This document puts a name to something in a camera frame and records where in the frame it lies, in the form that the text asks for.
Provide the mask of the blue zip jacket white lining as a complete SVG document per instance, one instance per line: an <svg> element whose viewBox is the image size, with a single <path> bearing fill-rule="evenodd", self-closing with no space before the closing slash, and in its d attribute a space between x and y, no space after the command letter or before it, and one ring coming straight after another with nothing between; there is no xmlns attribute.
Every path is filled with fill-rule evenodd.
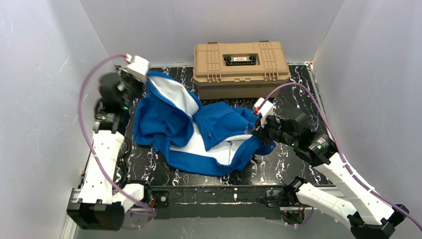
<svg viewBox="0 0 422 239"><path fill-rule="evenodd" d="M134 116L134 141L152 146L173 168L222 177L276 147L252 134L258 117L250 109L226 102L202 105L195 94L161 72L148 73L146 88Z"/></svg>

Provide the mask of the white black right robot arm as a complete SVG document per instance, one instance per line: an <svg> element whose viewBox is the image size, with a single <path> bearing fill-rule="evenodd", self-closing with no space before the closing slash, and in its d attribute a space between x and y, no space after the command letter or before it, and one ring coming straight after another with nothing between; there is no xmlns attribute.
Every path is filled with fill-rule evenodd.
<svg viewBox="0 0 422 239"><path fill-rule="evenodd" d="M348 227L357 239L392 236L395 227L406 218L401 212L407 213L408 209L402 204L392 206L374 196L373 189L362 187L354 179L358 174L341 160L336 143L328 135L312 131L303 113L280 119L271 113L254 112L258 115L254 136L265 144L278 142L293 147L299 159L324 174L345 197L338 198L297 176L278 194L262 198L262 203L268 207L305 204L317 208Z"/></svg>

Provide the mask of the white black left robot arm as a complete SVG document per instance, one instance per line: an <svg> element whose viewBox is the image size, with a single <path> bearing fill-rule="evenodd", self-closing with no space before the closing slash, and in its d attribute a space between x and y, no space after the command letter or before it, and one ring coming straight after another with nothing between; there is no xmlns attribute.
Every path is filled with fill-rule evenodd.
<svg viewBox="0 0 422 239"><path fill-rule="evenodd" d="M93 150L77 200L67 206L68 216L84 230L120 230L125 213L144 198L142 184L115 188L112 181L125 145L128 106L142 87L140 80L125 72L99 79L101 97L94 108L93 140L88 142Z"/></svg>

